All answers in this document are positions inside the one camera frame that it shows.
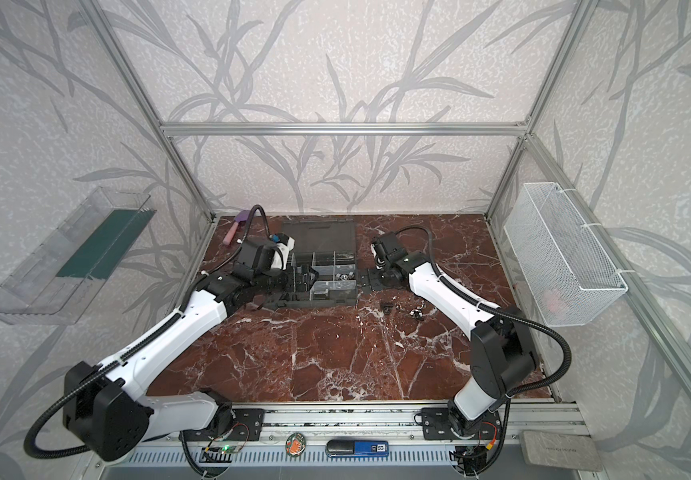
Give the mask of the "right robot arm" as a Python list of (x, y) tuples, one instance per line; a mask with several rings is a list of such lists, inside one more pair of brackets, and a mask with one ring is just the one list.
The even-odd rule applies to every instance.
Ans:
[[(457, 431), (483, 420), (515, 396), (550, 386), (569, 372), (573, 353), (559, 332), (521, 316), (519, 309), (491, 303), (453, 280), (435, 261), (431, 231), (419, 225), (413, 229), (427, 235), (427, 251), (407, 250), (399, 240), (403, 229), (377, 236), (371, 240), (375, 267), (369, 274), (381, 289), (407, 288), (433, 304), (469, 338), (471, 379), (447, 406)], [(546, 378), (527, 383), (537, 369), (533, 332), (559, 345), (561, 364)]]

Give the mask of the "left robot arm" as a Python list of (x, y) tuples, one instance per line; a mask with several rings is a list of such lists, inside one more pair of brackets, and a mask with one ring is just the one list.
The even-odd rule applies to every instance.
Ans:
[(188, 298), (141, 338), (96, 366), (75, 365), (65, 377), (63, 397), (26, 434), (25, 454), (58, 459), (93, 451), (116, 461), (140, 443), (172, 433), (230, 432), (233, 403), (221, 394), (205, 389), (151, 397), (149, 388), (196, 340), (256, 296), (284, 292), (294, 248), (294, 238), (283, 233), (245, 241), (231, 272), (195, 280)]

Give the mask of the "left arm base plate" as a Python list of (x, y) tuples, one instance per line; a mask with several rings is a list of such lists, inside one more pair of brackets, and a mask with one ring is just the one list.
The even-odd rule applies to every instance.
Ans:
[(266, 410), (262, 408), (239, 408), (228, 412), (220, 412), (217, 420), (206, 429), (186, 430), (187, 442), (256, 442), (260, 440), (263, 430)]

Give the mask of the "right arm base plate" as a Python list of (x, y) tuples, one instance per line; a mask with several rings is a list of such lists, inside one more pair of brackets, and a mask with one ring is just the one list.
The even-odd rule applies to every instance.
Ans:
[(423, 408), (413, 416), (415, 424), (423, 429), (425, 440), (473, 440), (493, 443), (499, 436), (501, 416), (497, 412), (486, 411), (480, 420), (469, 422), (463, 432), (455, 432), (455, 424), (449, 419), (449, 408)]

